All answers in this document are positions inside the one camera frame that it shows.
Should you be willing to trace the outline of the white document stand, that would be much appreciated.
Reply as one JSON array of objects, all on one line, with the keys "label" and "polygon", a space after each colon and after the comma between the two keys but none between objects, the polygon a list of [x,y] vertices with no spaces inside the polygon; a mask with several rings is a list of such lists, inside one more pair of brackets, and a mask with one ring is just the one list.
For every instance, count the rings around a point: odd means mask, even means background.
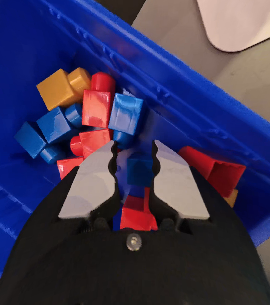
[{"label": "white document stand", "polygon": [[270,38],[270,0],[197,0],[209,42],[239,52]]}]

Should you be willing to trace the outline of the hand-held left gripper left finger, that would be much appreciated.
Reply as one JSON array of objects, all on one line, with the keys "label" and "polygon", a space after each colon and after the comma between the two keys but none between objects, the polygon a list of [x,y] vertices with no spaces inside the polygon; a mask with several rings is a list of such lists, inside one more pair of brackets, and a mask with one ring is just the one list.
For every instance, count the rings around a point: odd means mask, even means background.
[{"label": "hand-held left gripper left finger", "polygon": [[59,219],[84,218],[110,222],[118,212],[120,195],[117,171],[117,143],[109,141],[79,166],[59,213]]}]

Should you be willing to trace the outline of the blue toy building block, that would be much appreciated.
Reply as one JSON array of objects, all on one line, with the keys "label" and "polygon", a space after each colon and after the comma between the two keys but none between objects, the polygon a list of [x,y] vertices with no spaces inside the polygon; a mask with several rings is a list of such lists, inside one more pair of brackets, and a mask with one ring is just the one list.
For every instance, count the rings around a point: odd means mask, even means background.
[{"label": "blue toy building block", "polygon": [[127,159],[127,184],[150,187],[153,178],[151,155],[135,152]]}]

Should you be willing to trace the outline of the pile of coloured toy blocks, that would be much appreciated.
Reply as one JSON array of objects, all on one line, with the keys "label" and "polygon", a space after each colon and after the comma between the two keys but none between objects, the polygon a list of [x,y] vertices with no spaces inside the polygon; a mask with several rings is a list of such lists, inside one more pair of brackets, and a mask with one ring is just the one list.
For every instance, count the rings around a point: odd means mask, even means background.
[{"label": "pile of coloured toy blocks", "polygon": [[[117,152],[126,150],[141,130],[145,114],[142,99],[115,93],[116,83],[109,74],[98,72],[92,77],[83,68],[71,73],[59,69],[37,85],[37,89],[49,112],[36,122],[25,121],[14,138],[32,157],[41,156],[48,164],[57,163],[61,180],[97,149],[111,140],[117,141]],[[122,122],[121,129],[114,125],[115,107],[130,110],[131,119]],[[65,157],[63,144],[70,140],[70,148],[76,158]],[[211,157],[198,153],[202,164],[193,163],[208,182],[215,187],[223,200],[233,207],[237,190],[232,190],[243,174],[240,164],[214,159],[215,176],[207,177],[207,159]],[[132,228],[140,231],[157,230],[155,217],[149,210],[150,187],[131,186],[124,207],[120,229]]]}]

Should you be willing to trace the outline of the blue plastic bin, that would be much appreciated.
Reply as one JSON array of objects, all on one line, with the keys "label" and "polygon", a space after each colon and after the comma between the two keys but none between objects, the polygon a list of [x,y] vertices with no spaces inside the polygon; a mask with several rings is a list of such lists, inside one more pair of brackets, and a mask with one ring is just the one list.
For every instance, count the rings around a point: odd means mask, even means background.
[{"label": "blue plastic bin", "polygon": [[57,160],[88,129],[48,111],[37,85],[59,69],[104,72],[144,100],[135,151],[157,139],[246,167],[235,212],[255,246],[270,238],[270,123],[95,1],[0,1],[0,277],[24,224],[61,181]]}]

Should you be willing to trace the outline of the grey desk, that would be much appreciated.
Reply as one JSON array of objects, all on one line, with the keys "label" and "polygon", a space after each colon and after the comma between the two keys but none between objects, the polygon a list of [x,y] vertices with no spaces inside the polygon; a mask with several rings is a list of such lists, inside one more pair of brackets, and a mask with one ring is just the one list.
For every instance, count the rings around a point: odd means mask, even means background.
[{"label": "grey desk", "polygon": [[209,41],[197,1],[97,1],[270,123],[270,39],[244,51]]}]

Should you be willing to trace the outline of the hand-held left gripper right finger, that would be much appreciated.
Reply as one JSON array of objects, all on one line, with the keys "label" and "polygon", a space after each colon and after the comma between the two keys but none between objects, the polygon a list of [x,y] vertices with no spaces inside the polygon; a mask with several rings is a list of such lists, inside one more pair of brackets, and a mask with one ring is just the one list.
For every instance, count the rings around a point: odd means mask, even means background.
[{"label": "hand-held left gripper right finger", "polygon": [[159,140],[152,141],[153,178],[149,193],[149,209],[157,224],[171,219],[208,220],[203,201],[189,164]]}]

